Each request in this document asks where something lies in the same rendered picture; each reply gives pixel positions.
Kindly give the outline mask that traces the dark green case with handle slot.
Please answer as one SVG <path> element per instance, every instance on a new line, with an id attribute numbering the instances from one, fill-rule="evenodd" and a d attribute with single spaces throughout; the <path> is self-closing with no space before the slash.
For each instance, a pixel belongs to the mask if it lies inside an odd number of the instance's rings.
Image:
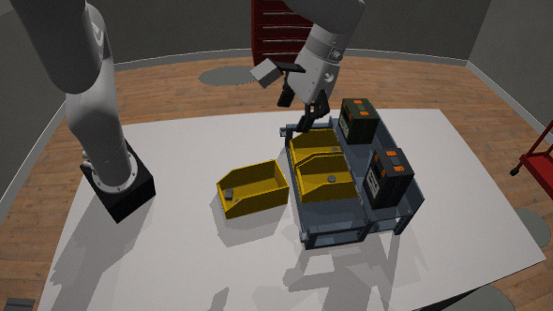
<path id="1" fill-rule="evenodd" d="M 367 98 L 343 98 L 338 125 L 347 145 L 371 144 L 379 120 Z"/>

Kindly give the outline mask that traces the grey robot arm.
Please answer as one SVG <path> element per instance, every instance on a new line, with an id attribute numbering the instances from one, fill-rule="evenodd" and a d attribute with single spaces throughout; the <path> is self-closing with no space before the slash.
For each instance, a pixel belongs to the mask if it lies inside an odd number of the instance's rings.
<path id="1" fill-rule="evenodd" d="M 281 1 L 314 22 L 307 49 L 325 59 L 343 59 L 365 10 L 363 0 Z M 82 165 L 91 168 L 93 180 L 103 192 L 125 192 L 136 181 L 138 166 L 127 150 L 119 119 L 112 52 L 101 14 L 86 0 L 9 2 L 50 80 L 66 93 L 68 128 L 82 145 L 82 158 L 90 161 Z M 284 75 L 283 71 L 306 73 L 298 64 L 274 62 L 270 57 L 250 73 L 266 88 Z"/>

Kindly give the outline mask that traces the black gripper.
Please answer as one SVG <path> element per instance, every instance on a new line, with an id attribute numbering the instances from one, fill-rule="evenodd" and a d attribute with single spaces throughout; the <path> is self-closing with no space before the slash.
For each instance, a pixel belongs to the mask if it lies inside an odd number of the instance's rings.
<path id="1" fill-rule="evenodd" d="M 301 116 L 295 131 L 308 133 L 315 119 L 322 118 L 330 112 L 328 99 L 336 84 L 340 64 L 339 61 L 318 56 L 306 46 L 299 52 L 294 64 L 300 65 L 306 73 L 286 71 L 282 86 L 284 91 L 277 105 L 288 108 L 297 94 L 305 103 L 305 115 Z M 315 103 L 311 103 L 314 99 Z M 311 106 L 314 107 L 313 112 L 310 112 Z"/>

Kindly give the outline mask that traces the yellow bin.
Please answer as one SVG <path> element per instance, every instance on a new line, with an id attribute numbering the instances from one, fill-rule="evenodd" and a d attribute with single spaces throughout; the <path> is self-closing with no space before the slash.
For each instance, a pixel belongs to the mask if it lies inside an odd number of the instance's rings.
<path id="1" fill-rule="evenodd" d="M 327 181 L 329 175 L 336 183 Z M 298 167 L 295 178 L 301 203 L 358 198 L 343 155 L 314 156 Z"/>
<path id="2" fill-rule="evenodd" d="M 225 188 L 232 188 L 232 200 L 225 201 Z M 217 192 L 225 216 L 232 219 L 288 204 L 289 188 L 274 159 L 231 170 L 218 181 Z"/>
<path id="3" fill-rule="evenodd" d="M 339 151 L 331 152 L 334 147 Z M 315 129 L 301 133 L 291 139 L 289 151 L 293 172 L 314 156 L 343 155 L 333 129 Z"/>

